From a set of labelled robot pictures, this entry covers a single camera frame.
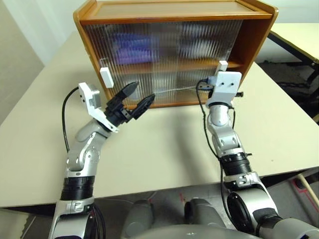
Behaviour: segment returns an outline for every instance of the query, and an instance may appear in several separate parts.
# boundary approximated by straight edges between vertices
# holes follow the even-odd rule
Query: gray floor
[[[311,186],[318,195],[319,182],[313,183]],[[279,214],[283,218],[293,217],[319,227],[319,209],[313,205],[304,192],[300,193],[299,191],[295,188],[293,180],[287,180],[269,188],[269,192],[278,207]],[[139,199],[149,199],[151,196],[156,217],[153,228],[183,224],[184,203],[194,197],[204,198],[209,201],[218,211],[227,228],[234,228],[224,212],[219,185],[214,184],[97,199],[96,203],[106,220],[107,238],[118,239],[132,203]],[[37,216],[24,239],[45,239],[48,235],[50,224],[51,218]]]
[[[310,85],[306,79],[314,71],[309,66],[288,66],[283,63],[258,64],[279,86],[311,117],[318,114],[317,98],[309,100],[310,95],[319,87],[319,76]],[[288,84],[299,84],[299,87],[290,87]]]

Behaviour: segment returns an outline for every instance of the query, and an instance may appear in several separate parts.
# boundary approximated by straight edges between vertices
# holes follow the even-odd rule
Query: table
[[[319,74],[319,23],[275,23],[268,38],[314,69],[311,84]]]
[[[73,33],[0,126],[0,207],[54,203],[66,150],[61,106],[86,81],[101,89],[78,33]],[[236,126],[260,175],[318,166],[319,128],[256,64],[235,99]],[[90,117],[78,95],[66,108],[69,143]],[[95,197],[219,182],[200,107],[150,109],[120,126],[103,146]]]

